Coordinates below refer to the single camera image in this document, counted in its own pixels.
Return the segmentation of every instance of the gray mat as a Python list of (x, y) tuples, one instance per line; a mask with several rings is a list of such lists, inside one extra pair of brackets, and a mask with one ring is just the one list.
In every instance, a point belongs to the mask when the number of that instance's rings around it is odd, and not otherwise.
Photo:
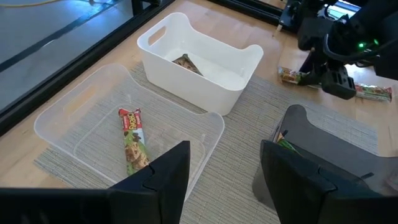
[[(134, 68), (131, 74), (140, 85), (194, 113), (204, 113), (149, 83), (142, 65)], [(292, 104), (303, 105), (315, 126), (367, 151), (377, 150), (377, 133), (365, 124), (253, 76), (232, 112), (224, 116), (225, 131), (185, 202), (181, 223), (279, 223), (275, 212), (254, 198), (251, 183), (259, 165), (260, 141), (269, 138)], [(106, 188), (110, 185), (57, 149), (47, 149), (35, 163), (71, 187)]]

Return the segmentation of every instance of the black cable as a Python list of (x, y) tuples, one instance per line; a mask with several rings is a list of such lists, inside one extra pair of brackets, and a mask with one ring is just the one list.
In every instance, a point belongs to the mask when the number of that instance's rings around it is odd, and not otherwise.
[(329, 6), (330, 6), (330, 4), (327, 5), (325, 7), (325, 10), (323, 11), (323, 13), (325, 14), (326, 18), (332, 18), (332, 17), (329, 16), (329, 12), (328, 12)]
[(391, 44), (393, 44), (395, 41), (398, 40), (398, 39), (392, 40), (392, 41), (380, 46), (377, 50), (373, 50), (370, 52), (354, 54), (354, 55), (340, 55), (340, 54), (336, 54), (336, 53), (332, 52), (329, 49), (328, 39), (329, 39), (329, 34), (326, 34), (323, 38), (323, 53), (325, 53), (330, 58), (332, 58), (334, 60), (338, 60), (340, 62), (357, 62), (360, 60), (367, 59), (369, 57), (375, 57), (379, 54), (380, 51), (382, 51), (383, 49), (385, 49), (386, 47), (390, 46)]
[(358, 68), (366, 68), (366, 67), (373, 66), (372, 63), (362, 63), (362, 62), (355, 62), (355, 65), (356, 65)]

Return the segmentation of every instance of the wooden table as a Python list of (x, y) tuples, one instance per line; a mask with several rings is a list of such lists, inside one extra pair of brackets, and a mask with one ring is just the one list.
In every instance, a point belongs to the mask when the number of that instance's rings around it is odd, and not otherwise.
[[(279, 1), (264, 0), (281, 7)], [(299, 69), (307, 53), (297, 48), (295, 36), (280, 33), (272, 37), (275, 26), (245, 16), (204, 0), (176, 0), (167, 9), (141, 27), (118, 45), (79, 78), (71, 82), (51, 100), (42, 105), (25, 120), (0, 138), (0, 186), (2, 187), (66, 187), (60, 180), (37, 168), (33, 161), (48, 146), (33, 129), (36, 117), (46, 108), (82, 82), (88, 75), (108, 63), (120, 63), (133, 68), (141, 61), (137, 38), (171, 12), (183, 12), (193, 27), (233, 47), (245, 48), (258, 44), (264, 49), (255, 74), (289, 89), (298, 95), (329, 107), (339, 113), (372, 126), (378, 131), (379, 153), (382, 156), (398, 156), (398, 102), (381, 103), (353, 98), (342, 100), (311, 88), (282, 84), (276, 76), (277, 66)], [(357, 82), (373, 85), (398, 86), (398, 82), (375, 76), (372, 69), (347, 66), (349, 74)]]

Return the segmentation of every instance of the candy bar wrapper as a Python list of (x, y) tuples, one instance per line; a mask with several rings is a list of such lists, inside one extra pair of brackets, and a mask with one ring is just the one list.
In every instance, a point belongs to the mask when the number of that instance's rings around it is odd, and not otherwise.
[(175, 59), (173, 63), (176, 63), (179, 66), (182, 66), (188, 70), (195, 72), (198, 75), (203, 76), (199, 72), (199, 69), (196, 67), (196, 65), (191, 61), (191, 59), (189, 59), (188, 54), (183, 54), (181, 57)]
[(368, 86), (365, 84), (355, 83), (356, 97), (369, 100), (388, 101), (392, 100), (392, 88), (384, 88), (379, 86)]
[[(305, 76), (306, 73), (303, 72), (296, 72), (294, 70), (284, 68), (284, 67), (278, 67), (278, 77), (279, 80), (282, 82), (288, 82), (288, 83), (293, 83), (293, 84), (298, 84), (299, 81), (303, 76)], [(320, 88), (319, 85), (309, 85), (311, 88)]]
[[(300, 79), (306, 75), (302, 72), (296, 72), (288, 68), (278, 67), (278, 77), (282, 82), (297, 84)], [(311, 85), (312, 88), (320, 88), (320, 86)], [(392, 88), (384, 88), (380, 86), (369, 86), (361, 83), (355, 83), (356, 97), (376, 100), (388, 101), (392, 100)]]
[(144, 132), (142, 131), (141, 111), (119, 109), (124, 134), (124, 152), (127, 160), (127, 174), (133, 175), (148, 166)]

